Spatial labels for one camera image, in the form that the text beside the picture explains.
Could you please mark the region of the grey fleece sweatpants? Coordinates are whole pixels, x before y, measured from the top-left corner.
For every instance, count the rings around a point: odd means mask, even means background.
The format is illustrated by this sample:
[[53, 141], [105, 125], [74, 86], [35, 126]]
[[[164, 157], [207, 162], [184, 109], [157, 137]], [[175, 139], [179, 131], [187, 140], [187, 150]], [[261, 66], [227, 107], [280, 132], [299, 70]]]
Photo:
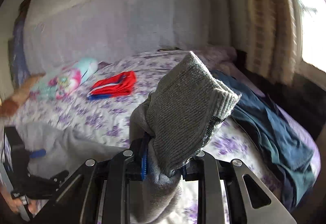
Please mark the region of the grey fleece sweatpants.
[[[190, 52], [132, 112], [130, 140], [145, 134], [151, 137], [149, 175], [131, 186], [134, 223], [158, 223], [174, 211], [181, 195], [180, 168], [209, 142], [239, 99]], [[59, 130], [30, 122], [19, 125], [17, 130], [26, 146], [47, 150], [45, 158], [32, 167], [37, 175], [49, 176], [61, 169], [73, 172], [89, 158], [104, 161], [120, 151], [119, 147], [98, 143], [73, 128]]]

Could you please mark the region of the brown orange folded blanket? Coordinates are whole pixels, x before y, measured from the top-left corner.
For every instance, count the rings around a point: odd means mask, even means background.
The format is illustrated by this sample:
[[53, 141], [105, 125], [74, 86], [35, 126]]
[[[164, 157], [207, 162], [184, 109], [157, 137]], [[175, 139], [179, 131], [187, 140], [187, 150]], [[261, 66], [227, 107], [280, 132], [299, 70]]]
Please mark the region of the brown orange folded blanket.
[[17, 110], [28, 100], [32, 87], [40, 81], [46, 73], [29, 76], [24, 83], [17, 88], [11, 96], [1, 104], [1, 117], [12, 117]]

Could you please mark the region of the dark blue clothes pile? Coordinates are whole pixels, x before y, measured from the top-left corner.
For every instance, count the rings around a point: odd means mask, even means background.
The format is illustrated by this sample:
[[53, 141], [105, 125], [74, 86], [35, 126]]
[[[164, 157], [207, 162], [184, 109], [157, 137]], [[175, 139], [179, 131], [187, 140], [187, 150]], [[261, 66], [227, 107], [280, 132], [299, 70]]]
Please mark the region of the dark blue clothes pile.
[[312, 188], [314, 151], [305, 145], [274, 104], [258, 97], [245, 84], [221, 71], [211, 72], [241, 95], [231, 117], [254, 142], [268, 169], [281, 181], [281, 202], [292, 211]]

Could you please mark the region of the folded turquoise floral quilt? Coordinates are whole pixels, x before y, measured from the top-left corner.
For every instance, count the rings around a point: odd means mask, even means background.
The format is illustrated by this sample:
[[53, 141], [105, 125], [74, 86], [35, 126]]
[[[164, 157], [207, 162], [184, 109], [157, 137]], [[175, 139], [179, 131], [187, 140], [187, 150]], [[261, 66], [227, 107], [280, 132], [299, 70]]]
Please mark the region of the folded turquoise floral quilt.
[[32, 99], [60, 100], [66, 98], [83, 84], [98, 69], [98, 61], [94, 58], [82, 58], [46, 73], [31, 88]]

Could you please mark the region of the purple floral bedspread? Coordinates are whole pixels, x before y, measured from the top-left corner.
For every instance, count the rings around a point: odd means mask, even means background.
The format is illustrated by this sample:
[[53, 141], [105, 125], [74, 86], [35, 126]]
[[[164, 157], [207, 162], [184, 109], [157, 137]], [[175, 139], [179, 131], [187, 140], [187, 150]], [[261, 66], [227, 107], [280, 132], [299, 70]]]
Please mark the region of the purple floral bedspread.
[[[58, 129], [74, 128], [90, 140], [108, 146], [126, 147], [129, 143], [129, 118], [132, 111], [153, 91], [159, 80], [185, 56], [185, 51], [144, 52], [99, 68], [84, 84], [62, 100], [28, 100], [9, 119], [19, 125], [42, 122]], [[86, 93], [100, 79], [123, 71], [137, 77], [131, 95], [91, 101]], [[245, 164], [277, 193], [279, 182], [262, 161], [249, 136], [232, 119], [227, 119], [206, 146], [217, 159], [241, 158]]]

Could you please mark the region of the blue patterned pillow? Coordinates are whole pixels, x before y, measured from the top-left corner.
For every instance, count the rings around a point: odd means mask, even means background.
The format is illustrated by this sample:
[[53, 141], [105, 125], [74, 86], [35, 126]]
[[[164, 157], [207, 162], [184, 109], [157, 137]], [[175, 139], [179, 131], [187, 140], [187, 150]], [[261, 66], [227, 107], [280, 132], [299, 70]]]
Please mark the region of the blue patterned pillow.
[[20, 87], [30, 76], [24, 53], [23, 31], [26, 13], [20, 13], [13, 28], [13, 43], [11, 47], [11, 74], [14, 87]]

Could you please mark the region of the folded red blue shorts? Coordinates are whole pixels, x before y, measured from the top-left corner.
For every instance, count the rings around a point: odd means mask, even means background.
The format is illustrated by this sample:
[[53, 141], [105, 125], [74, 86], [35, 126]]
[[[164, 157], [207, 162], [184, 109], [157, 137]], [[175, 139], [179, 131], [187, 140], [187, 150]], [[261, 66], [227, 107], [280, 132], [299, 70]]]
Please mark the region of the folded red blue shorts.
[[88, 100], [108, 99], [130, 95], [137, 81], [134, 71], [122, 72], [97, 81], [86, 95]]

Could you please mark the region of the beige striped curtain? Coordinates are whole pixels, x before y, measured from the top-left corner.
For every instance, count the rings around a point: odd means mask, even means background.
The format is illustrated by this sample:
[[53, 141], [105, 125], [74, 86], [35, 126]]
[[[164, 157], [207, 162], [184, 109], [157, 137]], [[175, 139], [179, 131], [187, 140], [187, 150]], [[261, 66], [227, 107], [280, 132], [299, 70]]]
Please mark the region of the beige striped curtain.
[[247, 69], [291, 85], [302, 56], [299, 1], [247, 0], [247, 22]]

